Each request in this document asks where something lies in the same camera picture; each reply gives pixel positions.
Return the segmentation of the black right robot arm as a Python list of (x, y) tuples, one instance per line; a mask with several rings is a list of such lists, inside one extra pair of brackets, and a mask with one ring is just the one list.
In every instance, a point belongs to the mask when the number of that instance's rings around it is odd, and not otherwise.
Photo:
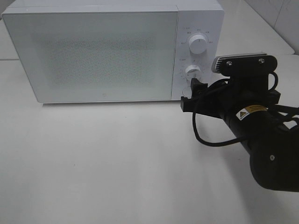
[[(221, 79), (207, 85), (191, 81), (192, 96), (181, 98), (181, 108), (192, 113), (192, 127), (197, 141), (209, 147), (240, 143), (249, 154), (249, 166), (255, 181), (263, 188), (276, 191), (299, 190), (298, 108), (278, 104), (276, 90), (242, 89), (240, 83)], [(200, 137), (198, 114), (222, 119), (235, 138), (209, 142)]]

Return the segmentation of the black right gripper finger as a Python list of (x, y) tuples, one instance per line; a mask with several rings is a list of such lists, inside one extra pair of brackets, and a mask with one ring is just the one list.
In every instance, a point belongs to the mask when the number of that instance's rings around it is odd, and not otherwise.
[(199, 95), (202, 91), (208, 88), (208, 83), (202, 83), (196, 78), (191, 79), (192, 96)]
[(195, 114), (200, 114), (198, 109), (198, 102), (201, 101), (201, 96), (187, 98), (182, 96), (180, 98), (180, 108), (182, 112), (192, 112)]

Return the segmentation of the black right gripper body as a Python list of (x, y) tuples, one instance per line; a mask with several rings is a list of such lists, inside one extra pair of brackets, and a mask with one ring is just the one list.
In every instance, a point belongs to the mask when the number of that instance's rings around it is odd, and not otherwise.
[(244, 120), (256, 112), (266, 112), (280, 100), (278, 82), (268, 87), (268, 79), (222, 79), (202, 92), (198, 113), (210, 117)]

